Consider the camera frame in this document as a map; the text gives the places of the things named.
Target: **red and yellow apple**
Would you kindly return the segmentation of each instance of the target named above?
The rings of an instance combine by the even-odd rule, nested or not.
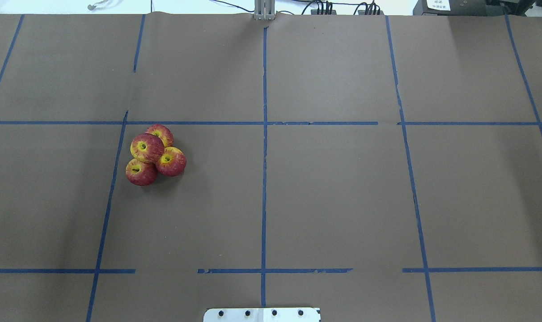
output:
[[[175,177],[183,173],[186,163],[186,156],[183,155],[180,149],[167,147],[164,149],[162,156],[156,161],[156,169],[165,176]]]
[[[162,140],[164,147],[171,147],[174,144],[174,135],[162,124],[154,124],[153,126],[148,127],[146,133],[159,137],[160,140]]]
[[[158,177],[158,170],[156,170],[153,163],[132,159],[126,166],[126,177],[134,185],[149,186]]]
[[[132,145],[130,145],[130,152],[134,159],[142,162],[156,162],[162,156],[163,149],[162,140],[149,133],[142,133],[134,137]]]

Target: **red apple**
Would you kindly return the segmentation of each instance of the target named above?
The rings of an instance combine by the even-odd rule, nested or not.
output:
[[[148,127],[146,133],[159,137],[160,140],[162,140],[164,147],[171,147],[174,144],[174,135],[162,124],[154,124],[153,126]]]
[[[138,161],[154,163],[162,156],[163,148],[162,140],[159,137],[142,133],[134,137],[130,152]]]
[[[158,170],[156,170],[152,163],[132,159],[126,166],[126,177],[134,185],[149,186],[158,177]]]
[[[158,172],[167,175],[168,177],[175,177],[183,173],[183,169],[186,167],[186,156],[178,148],[167,147],[164,149],[164,153],[156,161],[156,169]]]

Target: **gray table surface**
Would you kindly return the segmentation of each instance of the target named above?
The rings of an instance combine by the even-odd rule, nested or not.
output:
[[[542,18],[0,16],[0,321],[259,306],[542,322]]]

